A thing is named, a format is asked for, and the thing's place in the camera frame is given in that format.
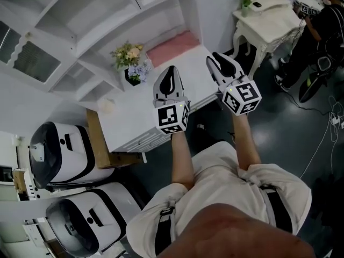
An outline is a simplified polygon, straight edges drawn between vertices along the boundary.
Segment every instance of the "tile floor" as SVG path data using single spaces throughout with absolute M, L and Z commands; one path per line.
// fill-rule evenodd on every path
M 246 45 L 240 47 L 237 60 L 244 71 L 248 73 L 254 60 L 255 49 L 252 48 L 250 56 L 244 56 Z M 297 108 L 289 97 L 279 92 L 273 80 L 276 60 L 288 54 L 288 47 L 280 48 L 271 59 L 265 59 L 254 75 L 254 80 L 262 95 L 259 107 L 249 114 L 252 134 L 257 145 L 261 159 L 264 163 L 276 163 L 291 173 L 300 176 L 308 165 L 312 155 L 323 138 L 328 117 L 322 116 L 317 111 L 306 111 Z M 300 84 L 307 77 L 307 70 L 299 82 L 294 85 L 290 93 L 298 102 Z M 328 88 L 322 87 L 319 92 L 308 102 L 301 104 L 305 108 L 317 108 L 322 112 L 330 110 L 329 95 L 337 96 L 340 90 L 334 89 L 335 81 L 344 80 L 344 73 L 339 70 L 329 81 Z M 220 110 L 218 104 L 213 102 L 196 113 L 190 115 L 187 137 L 191 152 L 194 154 L 191 132 L 199 120 L 206 125 L 212 136 L 225 139 L 233 144 L 229 132 L 233 132 L 232 120 L 226 110 Z M 339 139 L 333 151 L 333 171 L 336 177 L 343 174 L 342 162 L 344 158 L 344 134 L 339 133 Z M 330 157 L 333 143 L 330 132 L 327 131 L 324 141 L 311 165 L 303 176 L 303 181 L 311 188 L 317 178 L 327 178 L 331 173 Z M 130 172 L 143 184 L 148 193 L 153 196 L 159 189 L 170 182 L 172 154 L 170 143 L 166 143 L 147 153 L 147 164 L 130 167 Z M 323 257 L 331 247 L 331 230 L 323 227 L 319 217 L 308 217 L 299 236 L 308 241 L 319 257 Z

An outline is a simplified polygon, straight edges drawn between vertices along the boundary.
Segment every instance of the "white robot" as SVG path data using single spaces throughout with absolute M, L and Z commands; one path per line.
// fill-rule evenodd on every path
M 156 128 L 164 134 L 187 129 L 190 101 L 184 96 L 179 72 L 170 66 L 158 77 L 153 87 L 154 120 Z
M 214 81 L 223 94 L 222 102 L 236 115 L 252 112 L 262 99 L 256 83 L 243 73 L 239 63 L 227 55 L 213 53 L 206 64 Z

